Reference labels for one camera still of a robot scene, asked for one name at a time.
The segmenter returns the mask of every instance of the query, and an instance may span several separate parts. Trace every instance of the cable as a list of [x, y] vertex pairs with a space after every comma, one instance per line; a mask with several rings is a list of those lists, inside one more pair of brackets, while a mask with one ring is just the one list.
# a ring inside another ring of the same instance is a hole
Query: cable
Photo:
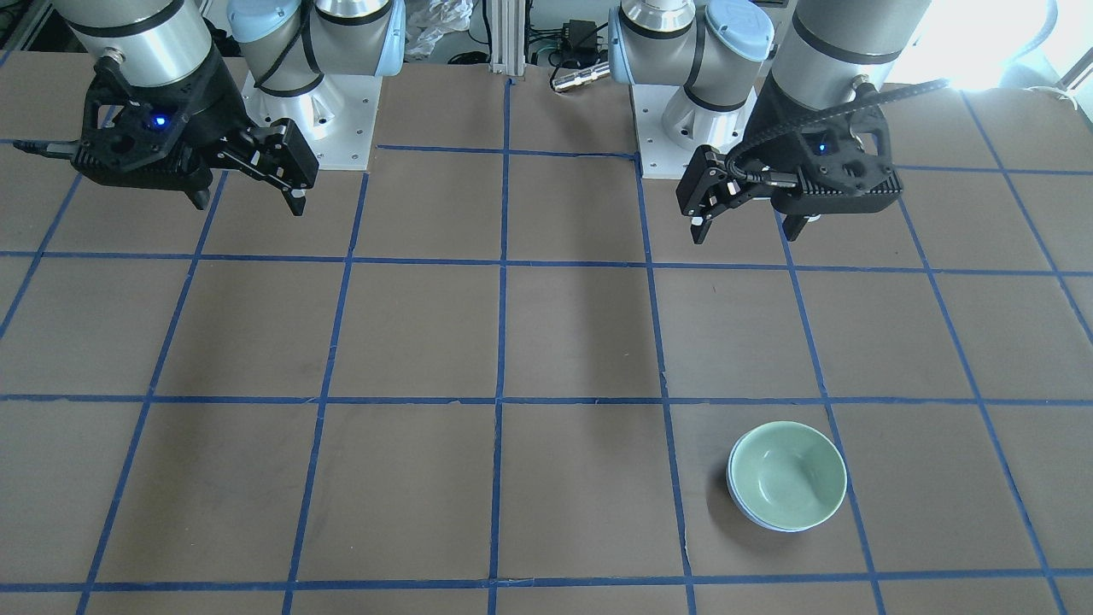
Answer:
[[299, 25], [296, 26], [296, 32], [293, 33], [292, 39], [289, 42], [287, 45], [284, 46], [284, 49], [281, 50], [281, 54], [278, 55], [277, 59], [273, 60], [273, 64], [270, 66], [269, 70], [263, 72], [261, 76], [255, 79], [256, 90], [260, 88], [262, 85], [266, 84], [267, 81], [270, 80], [271, 76], [273, 76], [273, 74], [278, 71], [278, 69], [281, 68], [281, 64], [284, 63], [284, 59], [289, 57], [290, 52], [292, 52], [292, 49], [293, 47], [296, 46], [296, 43], [299, 43], [299, 38], [301, 36], [303, 36], [304, 29], [312, 17], [312, 8], [314, 5], [315, 5], [315, 0], [304, 0], [303, 2], [301, 2]]
[[[482, 11], [483, 11], [483, 13], [482, 13], [482, 14], [484, 15], [484, 14], [485, 14], [485, 7], [484, 7], [484, 5], [482, 7]], [[484, 42], [484, 40], [479, 40], [478, 38], [474, 38], [474, 35], [473, 35], [473, 34], [471, 34], [471, 24], [467, 24], [467, 36], [468, 36], [468, 37], [469, 37], [469, 38], [470, 38], [471, 40], [473, 40], [473, 42], [478, 43], [479, 45], [489, 45], [489, 43], [486, 43], [486, 42]]]
[[490, 57], [493, 57], [493, 32], [490, 29], [490, 7], [486, 0], [482, 0], [482, 24], [485, 25], [485, 44], [490, 47]]
[[935, 90], [941, 90], [942, 87], [948, 87], [948, 86], [949, 86], [948, 79], [937, 79], [933, 81], [927, 81], [926, 83], [908, 85], [906, 87], [901, 87], [898, 90], [893, 90], [891, 92], [877, 93], [871, 96], [865, 96], [855, 100], [850, 100], [849, 103], [835, 105], [826, 109], [807, 113], [795, 119], [786, 120], [781, 123], [772, 126], [771, 128], [763, 130], [759, 134], [755, 134], [754, 137], [738, 143], [734, 147], [729, 150], [729, 153], [725, 154], [725, 168], [729, 172], [729, 174], [731, 174], [737, 179], [742, 179], [744, 181], [750, 181], [752, 184], [766, 184], [771, 179], [769, 170], [764, 170], [760, 173], [743, 170], [742, 168], [737, 166], [737, 159], [744, 153], [764, 143], [773, 141], [778, 137], [788, 134], [795, 130], [799, 130], [810, 123], [825, 121], [833, 117], [838, 117], [841, 115], [848, 115], [854, 111], [861, 110], [863, 108], [886, 105], [889, 103], [894, 103], [896, 100], [902, 100], [904, 98], [910, 98], [913, 96], [920, 96], [922, 94], [933, 92]]
[[490, 56], [482, 51], [463, 51], [456, 54], [448, 60], [449, 64], [484, 64], [490, 61]]
[[1039, 47], [1047, 40], [1047, 37], [1055, 32], [1055, 26], [1059, 22], [1059, 4], [1056, 0], [1047, 0], [1047, 13], [1044, 15], [1044, 25], [1041, 26], [1039, 32], [1032, 37], [1032, 40], [1027, 42], [1022, 46], [1015, 54], [1007, 58], [1003, 62], [1006, 64], [1018, 61], [1024, 56], [1029, 55], [1033, 49]]
[[[574, 45], [573, 45], [573, 48], [574, 48], [574, 49], [576, 49], [576, 48], [580, 47], [580, 46], [581, 46], [581, 45], [584, 45], [584, 44], [585, 44], [585, 43], [586, 43], [586, 42], [587, 42], [587, 40], [588, 40], [589, 38], [591, 38], [592, 36], [596, 36], [596, 33], [598, 33], [599, 31], [603, 29], [603, 28], [604, 28], [604, 27], [607, 27], [607, 26], [608, 26], [608, 24], [607, 24], [607, 23], [604, 23], [603, 25], [600, 25], [600, 26], [597, 26], [597, 27], [596, 27], [596, 29], [593, 29], [593, 31], [589, 32], [588, 34], [586, 34], [586, 35], [584, 36], [584, 38], [581, 38], [581, 39], [580, 39], [580, 40], [578, 40], [578, 42], [577, 42], [576, 44], [574, 44]], [[550, 81], [549, 81], [549, 84], [550, 84], [550, 88], [551, 88], [551, 91], [553, 91], [553, 92], [554, 92], [554, 93], [556, 93], [556, 94], [561, 94], [561, 92], [559, 92], [557, 90], [554, 90], [554, 78], [556, 78], [556, 76], [557, 76], [557, 71], [562, 69], [562, 64], [563, 64], [563, 63], [565, 63], [565, 60], [562, 60], [562, 61], [560, 61], [560, 62], [557, 63], [557, 66], [556, 66], [556, 67], [554, 67], [554, 72], [552, 72], [552, 73], [550, 74]]]

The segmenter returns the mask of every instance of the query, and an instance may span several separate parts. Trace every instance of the black cable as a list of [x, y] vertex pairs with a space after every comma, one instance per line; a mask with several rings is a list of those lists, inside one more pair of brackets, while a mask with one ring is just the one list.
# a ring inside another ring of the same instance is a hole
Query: black cable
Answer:
[[531, 50], [531, 4], [534, 0], [524, 0], [524, 57]]
[[[483, 14], [483, 15], [485, 14], [485, 5], [484, 5], [484, 4], [483, 4], [483, 7], [482, 7], [482, 14]], [[469, 38], [470, 38], [471, 40], [473, 40], [473, 42], [478, 43], [479, 45], [489, 45], [489, 43], [486, 43], [486, 42], [484, 42], [484, 40], [479, 40], [478, 38], [474, 38], [474, 35], [473, 35], [473, 34], [471, 34], [471, 26], [470, 26], [470, 24], [468, 24], [468, 25], [467, 25], [467, 36], [468, 36], [468, 37], [469, 37]]]
[[485, 44], [490, 47], [490, 57], [493, 57], [493, 32], [490, 31], [490, 7], [486, 0], [482, 0], [482, 24], [485, 25]]
[[893, 90], [891, 92], [878, 93], [870, 96], [865, 96], [849, 103], [843, 103], [842, 105], [835, 105], [833, 107], [821, 109], [816, 111], [811, 111], [798, 116], [794, 119], [783, 121], [781, 123], [772, 126], [766, 130], [761, 131], [759, 134], [741, 141], [734, 147], [729, 150], [729, 153], [725, 154], [725, 168], [734, 178], [744, 181], [750, 181], [752, 184], [765, 184], [768, 180], [769, 170], [765, 172], [750, 172], [744, 170], [737, 166], [737, 159], [740, 158], [744, 153], [764, 144], [769, 141], [777, 139], [784, 134], [788, 134], [796, 130], [800, 130], [810, 123], [816, 123], [819, 121], [825, 121], [833, 117], [838, 117], [841, 115], [848, 115], [863, 108], [869, 108], [873, 106], [886, 105], [889, 103], [894, 103], [896, 100], [902, 100], [904, 98], [910, 98], [913, 96], [920, 96], [922, 94], [933, 92], [935, 90], [941, 90], [942, 87], [949, 86], [948, 79], [937, 79], [933, 81], [927, 81], [926, 83], [918, 83], [916, 85], [908, 85], [906, 87], [901, 87], [898, 90]]
[[490, 56], [483, 51], [463, 51], [448, 60], [449, 64], [483, 64], [490, 61]]
[[271, 76], [273, 76], [273, 73], [275, 73], [278, 69], [281, 68], [281, 64], [284, 63], [284, 59], [289, 57], [290, 52], [292, 52], [292, 48], [296, 46], [296, 43], [299, 43], [299, 38], [304, 35], [305, 24], [308, 22], [308, 20], [312, 19], [312, 8], [314, 5], [315, 5], [315, 0], [304, 0], [303, 2], [301, 2], [299, 25], [296, 26], [296, 32], [293, 33], [292, 35], [292, 40], [290, 40], [289, 44], [284, 46], [284, 49], [282, 49], [281, 54], [278, 55], [275, 60], [273, 60], [273, 64], [270, 66], [269, 70], [263, 72], [261, 76], [255, 79], [256, 90], [261, 88], [261, 86], [265, 85], [266, 82], [269, 81]]
[[[578, 42], [577, 42], [576, 44], [574, 44], [574, 45], [573, 45], [573, 48], [574, 48], [574, 49], [576, 49], [576, 48], [580, 47], [580, 46], [581, 46], [581, 45], [584, 45], [584, 44], [585, 44], [585, 42], [587, 42], [587, 40], [588, 40], [589, 38], [591, 38], [592, 36], [596, 36], [596, 33], [598, 33], [599, 31], [603, 29], [603, 28], [604, 28], [604, 27], [607, 27], [607, 26], [608, 26], [608, 24], [607, 24], [607, 23], [604, 23], [603, 25], [600, 25], [600, 26], [597, 26], [597, 27], [596, 27], [596, 29], [593, 29], [593, 31], [589, 32], [588, 34], [586, 34], [586, 35], [585, 35], [585, 37], [584, 37], [584, 38], [581, 38], [581, 39], [580, 39], [580, 40], [578, 40]], [[552, 90], [553, 92], [557, 93], [557, 94], [561, 94], [561, 92], [559, 92], [557, 90], [554, 90], [554, 78], [556, 78], [556, 76], [557, 76], [557, 71], [562, 69], [562, 64], [564, 64], [564, 63], [565, 63], [565, 60], [563, 59], [562, 61], [560, 61], [560, 62], [557, 63], [557, 66], [556, 66], [556, 67], [554, 67], [554, 72], [552, 72], [552, 73], [550, 74], [550, 81], [549, 81], [549, 84], [550, 84], [550, 88], [551, 88], [551, 90]]]

